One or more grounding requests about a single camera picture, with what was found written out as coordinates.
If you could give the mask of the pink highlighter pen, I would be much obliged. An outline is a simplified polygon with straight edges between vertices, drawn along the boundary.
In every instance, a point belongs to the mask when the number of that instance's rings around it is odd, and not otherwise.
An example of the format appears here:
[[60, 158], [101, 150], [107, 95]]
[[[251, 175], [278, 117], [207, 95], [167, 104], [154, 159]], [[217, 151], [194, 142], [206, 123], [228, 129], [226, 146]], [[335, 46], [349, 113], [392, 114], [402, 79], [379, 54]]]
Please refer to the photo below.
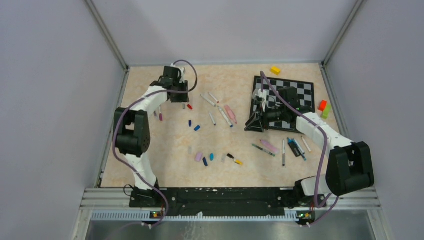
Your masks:
[[267, 140], [261, 139], [260, 142], [264, 147], [266, 147], [273, 154], [278, 154], [280, 152], [280, 150], [277, 147], [275, 147], [273, 144], [271, 144]]

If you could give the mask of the green gel pen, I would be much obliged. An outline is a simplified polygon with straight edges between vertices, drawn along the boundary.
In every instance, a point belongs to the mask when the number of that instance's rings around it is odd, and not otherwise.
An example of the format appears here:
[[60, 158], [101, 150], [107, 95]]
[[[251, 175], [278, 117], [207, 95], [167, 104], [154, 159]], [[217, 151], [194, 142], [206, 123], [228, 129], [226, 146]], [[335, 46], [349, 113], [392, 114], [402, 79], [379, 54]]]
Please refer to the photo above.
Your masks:
[[256, 144], [254, 144], [254, 143], [252, 143], [251, 144], [254, 148], [256, 148], [256, 149], [258, 149], [258, 150], [260, 150], [260, 151], [262, 151], [262, 152], [264, 152], [264, 153], [266, 153], [266, 154], [268, 154], [268, 155], [270, 155], [270, 156], [273, 156], [273, 157], [275, 157], [276, 155], [274, 154], [274, 153], [272, 153], [271, 151], [269, 151], [269, 150], [267, 150], [267, 149], [264, 149], [264, 148], [262, 148], [262, 147], [260, 147], [260, 146], [258, 146], [258, 145], [256, 145]]

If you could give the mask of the white marker dark blue cap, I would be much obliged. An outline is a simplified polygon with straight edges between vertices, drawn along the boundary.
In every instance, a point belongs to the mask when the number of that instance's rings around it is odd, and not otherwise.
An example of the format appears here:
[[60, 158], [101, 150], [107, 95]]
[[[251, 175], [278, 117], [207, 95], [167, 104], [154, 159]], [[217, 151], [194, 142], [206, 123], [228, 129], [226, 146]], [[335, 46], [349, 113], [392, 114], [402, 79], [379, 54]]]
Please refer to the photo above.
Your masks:
[[282, 166], [286, 166], [286, 141], [282, 140]]

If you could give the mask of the white pen grey cap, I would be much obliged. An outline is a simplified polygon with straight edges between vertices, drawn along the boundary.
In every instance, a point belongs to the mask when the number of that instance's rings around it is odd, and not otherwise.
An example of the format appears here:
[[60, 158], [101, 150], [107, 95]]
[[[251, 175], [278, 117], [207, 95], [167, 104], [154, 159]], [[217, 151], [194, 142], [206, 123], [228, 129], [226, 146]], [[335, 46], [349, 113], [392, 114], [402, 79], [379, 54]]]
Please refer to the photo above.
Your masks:
[[212, 102], [209, 98], [207, 98], [206, 96], [204, 96], [203, 94], [200, 94], [200, 96], [207, 102], [207, 103], [209, 103], [210, 105], [212, 105], [213, 107], [216, 107], [217, 105], [214, 103], [214, 102]]

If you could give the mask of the yellow marker cap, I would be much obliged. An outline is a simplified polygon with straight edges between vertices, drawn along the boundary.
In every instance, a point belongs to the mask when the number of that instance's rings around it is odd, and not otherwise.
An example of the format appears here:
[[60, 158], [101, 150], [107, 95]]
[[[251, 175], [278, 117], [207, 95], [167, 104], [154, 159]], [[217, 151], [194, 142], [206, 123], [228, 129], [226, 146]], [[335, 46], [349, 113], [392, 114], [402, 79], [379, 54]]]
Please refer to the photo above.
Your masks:
[[240, 165], [240, 166], [242, 166], [242, 165], [243, 165], [243, 163], [242, 163], [240, 160], [238, 160], [238, 159], [235, 159], [235, 160], [234, 160], [234, 162], [235, 162], [237, 165]]

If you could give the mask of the black marker blue cap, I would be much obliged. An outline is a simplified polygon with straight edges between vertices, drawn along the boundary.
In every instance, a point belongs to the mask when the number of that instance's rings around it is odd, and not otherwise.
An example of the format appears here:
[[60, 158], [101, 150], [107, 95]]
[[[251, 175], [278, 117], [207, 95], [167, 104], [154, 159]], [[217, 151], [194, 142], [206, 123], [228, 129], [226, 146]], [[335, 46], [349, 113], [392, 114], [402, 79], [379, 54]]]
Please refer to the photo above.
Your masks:
[[301, 154], [301, 151], [298, 148], [298, 145], [295, 143], [294, 139], [288, 137], [287, 141], [288, 141], [288, 145], [289, 145], [290, 149], [292, 150], [294, 156], [300, 157], [302, 154]]

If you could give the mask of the pink highlighter cap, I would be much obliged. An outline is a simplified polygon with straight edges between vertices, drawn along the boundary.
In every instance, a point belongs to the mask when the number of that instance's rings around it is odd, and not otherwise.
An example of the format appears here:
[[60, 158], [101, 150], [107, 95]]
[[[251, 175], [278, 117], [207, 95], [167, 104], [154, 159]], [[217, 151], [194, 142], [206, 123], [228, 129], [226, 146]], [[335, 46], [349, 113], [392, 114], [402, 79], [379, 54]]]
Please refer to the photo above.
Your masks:
[[198, 152], [198, 153], [195, 155], [194, 160], [195, 160], [196, 162], [200, 162], [202, 159], [203, 159], [203, 153], [202, 153], [202, 152]]

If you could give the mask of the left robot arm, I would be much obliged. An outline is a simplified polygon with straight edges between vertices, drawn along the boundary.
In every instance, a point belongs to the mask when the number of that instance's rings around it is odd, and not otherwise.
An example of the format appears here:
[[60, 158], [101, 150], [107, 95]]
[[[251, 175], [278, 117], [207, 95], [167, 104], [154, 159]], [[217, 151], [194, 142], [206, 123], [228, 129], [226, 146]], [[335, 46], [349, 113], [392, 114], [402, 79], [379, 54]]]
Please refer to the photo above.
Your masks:
[[150, 166], [148, 149], [151, 144], [149, 117], [165, 102], [189, 102], [185, 68], [165, 66], [158, 80], [153, 81], [142, 97], [128, 107], [119, 107], [114, 113], [113, 154], [121, 153], [118, 161], [131, 169], [135, 179], [132, 197], [147, 206], [160, 202], [157, 177]]

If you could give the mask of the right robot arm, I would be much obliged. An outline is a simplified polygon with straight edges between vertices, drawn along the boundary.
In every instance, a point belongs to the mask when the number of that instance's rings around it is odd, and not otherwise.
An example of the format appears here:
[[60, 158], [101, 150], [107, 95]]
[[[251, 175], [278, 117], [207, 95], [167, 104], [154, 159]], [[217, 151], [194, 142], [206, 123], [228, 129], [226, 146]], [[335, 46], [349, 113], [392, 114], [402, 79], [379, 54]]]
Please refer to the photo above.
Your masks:
[[293, 200], [307, 206], [318, 195], [343, 196], [374, 185], [371, 150], [365, 142], [354, 142], [324, 122], [310, 106], [302, 106], [295, 87], [280, 88], [277, 93], [281, 104], [267, 106], [268, 91], [256, 89], [252, 100], [255, 111], [245, 124], [247, 132], [268, 130], [272, 123], [286, 122], [321, 147], [322, 157], [328, 158], [326, 172], [299, 180]]

